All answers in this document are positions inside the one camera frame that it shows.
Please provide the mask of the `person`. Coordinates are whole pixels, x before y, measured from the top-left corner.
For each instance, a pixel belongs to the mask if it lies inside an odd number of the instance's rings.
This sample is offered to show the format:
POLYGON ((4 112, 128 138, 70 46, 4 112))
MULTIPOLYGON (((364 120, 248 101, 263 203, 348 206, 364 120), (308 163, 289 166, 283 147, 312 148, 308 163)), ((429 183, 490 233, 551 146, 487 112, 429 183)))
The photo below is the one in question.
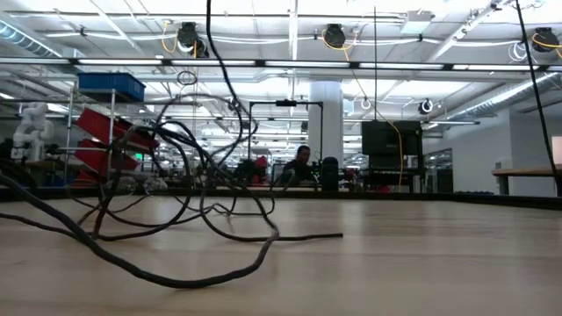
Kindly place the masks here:
POLYGON ((312 168, 308 165, 311 150, 309 146, 298 148, 293 160, 287 162, 281 175, 281 183, 288 186, 312 186, 316 184, 312 168))

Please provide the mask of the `black cylindrical stand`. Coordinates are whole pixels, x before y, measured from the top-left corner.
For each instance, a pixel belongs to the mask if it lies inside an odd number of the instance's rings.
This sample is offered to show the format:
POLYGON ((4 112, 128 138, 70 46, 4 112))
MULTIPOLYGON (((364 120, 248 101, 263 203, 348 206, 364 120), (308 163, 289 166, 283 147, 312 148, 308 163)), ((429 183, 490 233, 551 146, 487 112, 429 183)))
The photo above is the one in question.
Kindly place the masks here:
POLYGON ((325 192, 339 190, 339 162, 335 157, 329 156, 322 161, 321 189, 325 192))

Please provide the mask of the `white building column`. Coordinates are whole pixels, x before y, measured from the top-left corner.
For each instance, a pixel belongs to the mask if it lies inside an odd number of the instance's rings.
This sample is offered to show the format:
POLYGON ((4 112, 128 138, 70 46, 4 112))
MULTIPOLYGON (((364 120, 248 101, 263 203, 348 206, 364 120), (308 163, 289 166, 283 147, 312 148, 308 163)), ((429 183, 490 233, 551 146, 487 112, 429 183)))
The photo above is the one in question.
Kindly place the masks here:
POLYGON ((326 157, 334 157, 340 168, 343 161, 342 83, 311 82, 308 102, 310 162, 322 162, 326 157))

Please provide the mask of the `black monitor on cart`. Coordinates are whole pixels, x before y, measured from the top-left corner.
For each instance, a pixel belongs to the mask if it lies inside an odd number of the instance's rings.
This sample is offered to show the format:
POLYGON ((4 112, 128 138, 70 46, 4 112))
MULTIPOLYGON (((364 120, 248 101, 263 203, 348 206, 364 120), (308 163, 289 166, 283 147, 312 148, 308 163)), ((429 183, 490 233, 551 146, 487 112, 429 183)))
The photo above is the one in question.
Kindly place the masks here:
POLYGON ((414 193, 414 180, 425 172, 422 124, 419 121, 366 121, 361 123, 362 154, 368 157, 361 170, 367 188, 407 187, 414 193))

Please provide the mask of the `thin black vertical pole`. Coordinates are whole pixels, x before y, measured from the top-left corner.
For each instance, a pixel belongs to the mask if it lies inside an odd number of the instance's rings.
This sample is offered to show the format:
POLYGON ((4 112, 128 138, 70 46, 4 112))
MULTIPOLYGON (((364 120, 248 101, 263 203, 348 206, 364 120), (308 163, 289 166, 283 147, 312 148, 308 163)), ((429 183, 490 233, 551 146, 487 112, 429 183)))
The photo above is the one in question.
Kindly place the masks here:
POLYGON ((373 53, 374 53, 374 101, 373 101, 373 120, 378 119, 378 27, 377 27, 377 5, 373 4, 373 53))

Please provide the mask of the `metal shelf rack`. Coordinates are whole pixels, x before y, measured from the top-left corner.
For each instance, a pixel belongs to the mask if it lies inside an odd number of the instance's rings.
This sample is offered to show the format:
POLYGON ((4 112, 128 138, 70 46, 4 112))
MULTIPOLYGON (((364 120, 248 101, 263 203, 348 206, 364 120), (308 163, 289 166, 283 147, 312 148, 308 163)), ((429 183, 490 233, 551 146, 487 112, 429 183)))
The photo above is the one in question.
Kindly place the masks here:
MULTIPOLYGON (((97 138, 86 133, 76 125, 76 121, 85 109, 97 111, 110 117, 111 119, 122 118, 133 124, 131 129, 124 136, 115 140, 109 140, 110 144, 107 146, 109 156, 112 156, 112 150, 117 150, 128 156, 131 156, 139 163, 139 165, 135 169, 135 171, 137 171, 137 169, 141 165, 141 162, 144 160, 144 157, 155 151, 155 149, 151 149, 148 154, 144 154, 137 152, 136 150, 130 150, 126 148, 129 136, 137 127, 141 129, 143 126, 149 126, 155 122, 156 114, 154 113, 154 111, 148 109, 147 106, 145 106, 142 102, 116 102, 115 94, 116 92, 113 91, 111 102, 101 102, 87 97, 77 91, 73 93, 71 98, 68 100, 66 142, 63 150, 65 151, 65 181, 71 188, 93 188, 96 186, 85 187, 74 184, 76 177, 82 170, 91 171, 75 157, 75 151, 78 149, 80 142, 82 140, 99 141, 97 138)), ((120 163, 118 163, 118 166, 114 171, 107 171, 106 175, 104 176, 105 181, 110 180, 112 176, 114 176, 114 174, 117 172, 121 172, 121 174, 125 176, 130 176, 135 171, 122 171, 120 163)))

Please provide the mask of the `red plastic bin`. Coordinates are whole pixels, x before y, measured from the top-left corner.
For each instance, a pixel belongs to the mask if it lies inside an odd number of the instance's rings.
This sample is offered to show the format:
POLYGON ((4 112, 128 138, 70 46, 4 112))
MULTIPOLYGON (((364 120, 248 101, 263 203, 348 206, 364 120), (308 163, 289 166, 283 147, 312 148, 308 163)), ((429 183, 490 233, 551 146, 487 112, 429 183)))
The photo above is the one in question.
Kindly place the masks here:
MULTIPOLYGON (((101 114, 91 109, 85 109, 76 121, 76 125, 86 133, 97 138, 108 146, 109 140, 124 136, 133 124, 123 118, 114 118, 101 114)), ((129 136, 126 148, 148 154, 151 149, 157 149, 160 143, 151 136, 151 133, 137 127, 129 136)))
POLYGON ((98 173, 82 170, 76 177, 74 184, 78 186, 91 187, 98 184, 104 184, 105 177, 98 173))
POLYGON ((105 176, 108 170, 114 171, 118 163, 122 171, 135 171, 139 165, 134 158, 117 150, 112 150, 112 156, 109 156, 107 146, 94 140, 82 140, 75 151, 75 157, 101 176, 105 176))

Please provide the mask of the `blue plastic bin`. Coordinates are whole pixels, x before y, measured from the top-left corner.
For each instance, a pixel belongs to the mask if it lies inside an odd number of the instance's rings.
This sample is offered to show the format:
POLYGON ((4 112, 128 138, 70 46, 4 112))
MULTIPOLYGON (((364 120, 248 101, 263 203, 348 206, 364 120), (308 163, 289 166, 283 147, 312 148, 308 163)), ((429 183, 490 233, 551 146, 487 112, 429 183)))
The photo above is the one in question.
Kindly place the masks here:
POLYGON ((146 86, 129 73, 82 72, 78 75, 78 91, 94 100, 111 102, 143 102, 146 86))

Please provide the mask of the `white ceiling box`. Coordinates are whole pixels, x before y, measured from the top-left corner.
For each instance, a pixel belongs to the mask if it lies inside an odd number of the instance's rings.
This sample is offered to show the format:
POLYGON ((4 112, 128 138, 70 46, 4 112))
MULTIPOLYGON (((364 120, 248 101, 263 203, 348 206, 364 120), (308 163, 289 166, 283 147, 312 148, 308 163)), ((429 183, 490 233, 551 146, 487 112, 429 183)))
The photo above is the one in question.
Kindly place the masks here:
POLYGON ((400 26, 403 34, 419 34, 431 24, 435 15, 431 11, 408 11, 400 26))

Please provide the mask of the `wooden workbench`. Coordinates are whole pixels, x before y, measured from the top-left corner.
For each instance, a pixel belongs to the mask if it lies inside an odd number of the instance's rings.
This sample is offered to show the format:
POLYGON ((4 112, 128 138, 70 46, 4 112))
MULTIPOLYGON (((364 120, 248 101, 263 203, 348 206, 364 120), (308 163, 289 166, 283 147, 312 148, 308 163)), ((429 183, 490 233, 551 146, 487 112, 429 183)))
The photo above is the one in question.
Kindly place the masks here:
POLYGON ((509 178, 510 177, 551 177, 562 178, 562 164, 556 165, 555 170, 552 168, 530 168, 530 169, 493 169, 491 174, 499 181, 499 191, 501 195, 509 195, 509 178))

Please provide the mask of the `distant black gantry frame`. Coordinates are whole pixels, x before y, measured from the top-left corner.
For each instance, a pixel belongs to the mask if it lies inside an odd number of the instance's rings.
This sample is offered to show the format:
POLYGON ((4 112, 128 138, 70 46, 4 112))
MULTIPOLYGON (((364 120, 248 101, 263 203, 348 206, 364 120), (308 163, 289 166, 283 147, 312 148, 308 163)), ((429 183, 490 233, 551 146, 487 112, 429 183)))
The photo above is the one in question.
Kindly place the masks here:
MULTIPOLYGON (((251 113, 251 112, 252 112, 252 108, 253 108, 253 106, 254 106, 255 104, 273 104, 273 103, 272 103, 272 102, 267 102, 267 103, 266 103, 266 102, 257 102, 257 103, 255 103, 255 102, 250 102, 250 104, 249 104, 249 114, 250 114, 250 115, 249 115, 249 118, 250 118, 250 123, 249 123, 249 129, 248 129, 248 131, 249 131, 249 140, 248 140, 248 142, 249 142, 249 149, 248 149, 248 154, 250 154, 250 151, 251 151, 251 150, 250 150, 250 149, 251 149, 251 146, 250 146, 251 144, 250 144, 250 142, 252 141, 252 136, 254 136, 254 135, 257 133, 258 123, 259 123, 259 122, 257 122, 256 119, 253 118, 252 115, 251 115, 251 114, 252 114, 252 113, 251 113), (253 129, 251 128, 251 124, 252 124, 251 122, 256 123, 256 126, 255 126, 253 129)), ((306 104, 306 105, 309 105, 309 103, 297 102, 297 101, 290 101, 290 100, 277 100, 277 101, 275 102, 275 105, 276 105, 276 106, 285 106, 285 107, 295 107, 296 105, 299 105, 299 104, 306 104)), ((300 187, 300 186, 288 186, 288 185, 283 185, 283 184, 281 183, 281 175, 282 175, 282 173, 283 173, 283 169, 284 169, 284 166, 285 166, 286 163, 287 163, 287 162, 285 162, 284 164, 282 164, 283 166, 282 166, 282 169, 281 169, 281 170, 278 170, 278 171, 280 171, 280 172, 278 172, 277 178, 275 177, 275 168, 274 168, 274 167, 272 168, 273 174, 272 174, 271 177, 270 177, 270 186, 300 187)), ((314 185, 312 185, 312 186, 304 186, 304 187, 314 187, 314 188, 316 189, 317 186, 318 186, 318 184, 317 184, 317 181, 316 181, 316 184, 314 184, 314 185)))

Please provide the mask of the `black aluminium table frame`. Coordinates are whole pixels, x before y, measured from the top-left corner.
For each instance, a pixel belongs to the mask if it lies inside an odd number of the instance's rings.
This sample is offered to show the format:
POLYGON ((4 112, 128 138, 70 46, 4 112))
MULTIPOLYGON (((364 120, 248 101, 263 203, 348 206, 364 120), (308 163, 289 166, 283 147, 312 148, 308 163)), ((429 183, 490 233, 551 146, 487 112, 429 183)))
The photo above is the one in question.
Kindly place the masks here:
MULTIPOLYGON (((287 191, 269 191, 269 190, 208 190, 206 197, 214 198, 293 198, 293 199, 321 199, 321 200, 394 200, 394 201, 444 201, 458 202, 467 204, 482 205, 500 205, 509 207, 532 208, 542 210, 562 211, 562 197, 514 197, 501 195, 479 195, 479 194, 435 194, 435 193, 375 193, 375 192, 322 192, 314 190, 287 190, 287 191)), ((177 197, 190 195, 199 197, 200 189, 182 190, 179 188, 171 188, 164 192, 151 193, 156 196, 174 195, 177 197)), ((63 188, 38 188, 32 190, 32 194, 40 199, 63 199, 69 198, 67 192, 63 188)), ((74 197, 93 198, 97 196, 97 190, 93 188, 79 188, 71 191, 74 197)), ((0 187, 0 202, 13 202, 22 200, 12 190, 0 187)))

